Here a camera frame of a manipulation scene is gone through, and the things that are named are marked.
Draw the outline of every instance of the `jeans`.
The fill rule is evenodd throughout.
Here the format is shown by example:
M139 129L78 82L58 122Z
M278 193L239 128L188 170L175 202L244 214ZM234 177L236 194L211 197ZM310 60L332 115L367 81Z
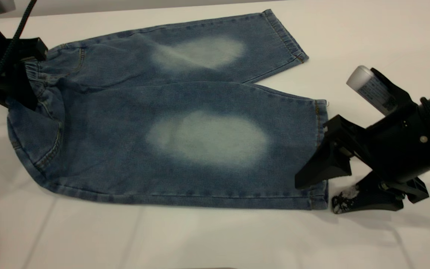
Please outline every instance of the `jeans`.
M57 194L325 209L327 183L297 190L294 175L323 139L326 101L253 84L307 59L271 10L62 44L26 64L38 105L7 100L9 137Z

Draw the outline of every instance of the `black mount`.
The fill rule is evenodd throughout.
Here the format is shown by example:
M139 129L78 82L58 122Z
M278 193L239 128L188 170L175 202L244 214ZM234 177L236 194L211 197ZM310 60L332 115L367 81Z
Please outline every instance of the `black mount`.
M2 58L10 39L0 32L0 59ZM46 60L47 47L40 38L20 39L17 49L7 61L4 72L0 76L0 105L7 107L8 96L16 99L29 109L34 110L37 98L29 84L24 61Z
M337 115L324 124L324 140L296 174L295 187L304 189L333 177L350 176L356 156L372 168L366 177L331 200L333 212L404 207L405 196L416 203L429 197L417 176L430 170L430 100L422 105L374 68L398 104L396 111L368 128Z

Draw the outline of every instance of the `faded knee patch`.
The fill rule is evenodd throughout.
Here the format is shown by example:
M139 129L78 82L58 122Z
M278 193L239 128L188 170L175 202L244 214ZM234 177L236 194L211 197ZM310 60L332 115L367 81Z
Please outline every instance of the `faded knee patch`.
M157 46L152 60L161 69L180 72L198 68L217 69L244 53L244 44L228 37L204 37L174 46Z
M227 168L252 167L266 154L269 143L252 121L204 111L159 119L146 142L174 159Z

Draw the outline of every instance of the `white table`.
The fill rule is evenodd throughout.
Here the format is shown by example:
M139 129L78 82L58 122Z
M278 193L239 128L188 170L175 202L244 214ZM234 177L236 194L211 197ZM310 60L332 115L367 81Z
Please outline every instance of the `white table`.
M345 85L375 67L413 100L430 98L430 0L290 0L31 17L24 37L49 46L158 24L273 12L310 56L261 84L330 102L368 126L382 115ZM0 19L12 36L19 19ZM0 107L0 268L5 269L430 269L430 198L405 209L201 209L98 204L41 189L7 139ZM331 180L331 194L369 171ZM430 172L421 177L430 192Z

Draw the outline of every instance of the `denim jeans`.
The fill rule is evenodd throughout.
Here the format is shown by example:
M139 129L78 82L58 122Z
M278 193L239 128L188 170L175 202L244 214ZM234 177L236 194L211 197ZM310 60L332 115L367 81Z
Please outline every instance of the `denim jeans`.
M10 140L39 185L80 199L324 209L327 183L294 175L326 102L253 84L307 59L271 10L62 44L27 63L38 106L7 100Z

